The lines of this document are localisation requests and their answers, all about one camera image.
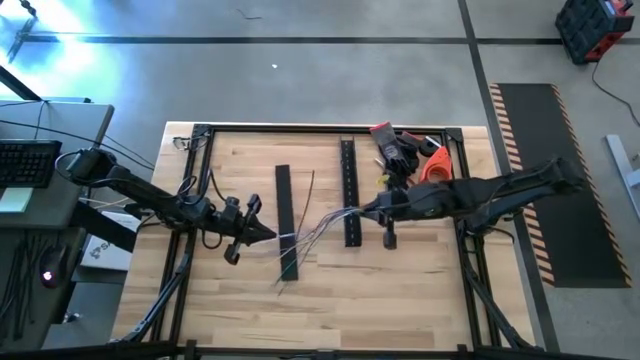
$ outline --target desk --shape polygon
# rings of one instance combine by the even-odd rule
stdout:
[[[0,101],[0,106],[15,101]],[[28,103],[0,108],[0,119],[35,125],[42,103]],[[66,131],[79,136],[101,141],[113,114],[113,106],[80,103],[50,103],[45,105],[41,117],[41,126]],[[35,129],[0,123],[0,138],[32,139]],[[62,151],[73,151],[81,147],[91,146],[86,141],[39,131],[39,139],[62,141]],[[0,291],[4,291],[8,271],[13,257],[15,244],[20,241],[23,231],[21,227],[31,224],[34,219],[45,228],[66,228],[74,206],[78,201],[80,187],[53,175],[51,186],[47,189],[36,189],[24,214],[0,215]],[[57,231],[32,231],[32,234],[43,234],[45,238],[55,239]],[[75,262],[78,249],[85,239],[82,229],[64,229],[61,241],[71,246],[70,268]],[[34,281],[33,308],[35,322],[27,323],[22,339],[12,341],[8,337],[2,350],[34,350],[42,345],[47,330],[55,316],[66,310],[63,305],[68,300],[70,283],[64,283],[56,289],[45,289],[36,277]]]
[[[155,185],[170,192],[177,189],[186,153],[172,145],[172,138],[188,137],[192,128],[193,123],[167,124],[152,179]],[[471,175],[495,176],[487,130],[462,130]],[[211,165],[225,196],[238,197],[241,203],[251,193],[261,196],[259,218],[272,229],[277,229],[278,223],[275,165],[291,165],[296,224],[306,202],[311,171],[315,170],[303,226],[308,229],[327,212],[342,207],[339,139],[339,134],[301,137],[218,132]],[[376,184],[381,170],[373,162],[379,155],[370,136],[355,135],[355,143],[360,201],[364,203],[382,189]],[[196,161],[194,174],[199,164]],[[207,195],[221,205],[213,189]],[[273,261],[277,242],[243,247],[237,266],[224,261],[225,244],[211,251],[198,242],[179,342],[195,339],[202,347],[261,349],[455,351],[457,344],[471,348],[452,224],[451,219],[397,223],[398,249],[394,251],[382,247],[383,229],[373,222],[362,221],[360,248],[345,248],[343,227],[337,225],[323,236],[301,267],[300,280],[280,296],[280,288],[272,286],[280,270],[279,263]],[[169,235],[166,229],[148,228],[138,236],[114,338],[127,334],[156,299]],[[209,234],[207,241],[214,244],[217,235]],[[485,252],[496,302],[523,338],[533,343],[511,240],[491,234],[486,237]],[[170,302],[162,339],[168,338],[172,308]],[[483,311],[480,318],[484,341],[488,331]]]

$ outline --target mat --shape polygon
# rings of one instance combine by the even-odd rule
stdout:
[[[629,270],[580,151],[558,89],[550,84],[492,84],[498,126],[512,170],[553,156],[572,161],[585,191],[524,208],[542,281],[555,287],[631,287]]]

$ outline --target gray floor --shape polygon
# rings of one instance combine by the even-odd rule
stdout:
[[[467,2],[478,37],[557,37],[553,20],[563,1]],[[457,2],[452,0],[33,3],[42,20],[35,31],[41,34],[465,35]],[[236,9],[262,19],[245,20]],[[2,36],[3,46],[13,40],[6,39],[6,32]],[[640,37],[640,27],[629,34],[634,36]],[[635,153],[640,151],[640,128],[626,108],[591,84],[592,67],[572,65],[560,46],[481,46],[480,54],[489,82],[559,86],[637,285],[640,222],[602,137],[619,134],[627,151]],[[640,109],[640,93],[634,91],[640,79],[639,56],[640,46],[614,47],[600,65],[598,79]],[[12,66],[38,93],[86,96],[113,104],[116,112],[109,135],[148,159],[157,155],[166,121],[487,124],[467,45],[26,43]],[[140,141],[143,133],[147,141]],[[637,287],[546,290],[563,351],[640,358]]]

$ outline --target computer mouse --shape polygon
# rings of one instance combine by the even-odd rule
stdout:
[[[49,289],[60,285],[67,277],[67,261],[69,247],[66,245],[50,246],[40,256],[40,281]]]

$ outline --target gray desk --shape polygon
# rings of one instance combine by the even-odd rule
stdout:
[[[8,103],[15,101],[0,101],[0,106]],[[0,119],[36,125],[41,106],[42,103],[25,103],[0,107]],[[102,142],[113,111],[111,105],[48,103],[42,109],[40,126]],[[35,132],[33,128],[0,123],[0,139],[33,139]],[[92,145],[88,141],[44,130],[38,132],[38,139],[61,141],[63,153]],[[73,214],[80,190],[80,187],[54,173],[48,188],[33,191],[26,212],[0,215],[0,228],[64,229]]]
[[[0,105],[6,103],[13,102],[0,101]],[[32,103],[0,107],[0,119],[35,125],[40,106],[40,103]],[[50,103],[43,108],[40,126],[102,141],[113,111],[111,105]],[[32,128],[0,123],[0,138],[32,139],[34,134],[35,129]],[[87,141],[42,130],[39,131],[38,138],[62,141],[63,152],[92,145]],[[0,291],[4,291],[14,247],[20,241],[23,233],[22,230],[7,229],[7,227],[33,228],[30,225],[36,221],[41,224],[40,227],[44,230],[31,231],[32,233],[42,233],[49,238],[55,238],[57,231],[53,229],[67,226],[80,190],[78,186],[54,174],[49,188],[34,191],[24,214],[0,215]],[[62,232],[62,242],[70,245],[73,249],[69,261],[70,270],[76,263],[78,251],[82,248],[85,238],[86,233],[82,229],[66,229]],[[31,281],[34,281],[32,301],[35,322],[33,324],[27,323],[22,339],[13,341],[11,335],[5,339],[0,347],[0,352],[39,349],[44,342],[51,322],[56,315],[66,310],[64,305],[69,299],[72,289],[71,281],[66,281],[56,289],[45,289],[38,278],[31,279]]]

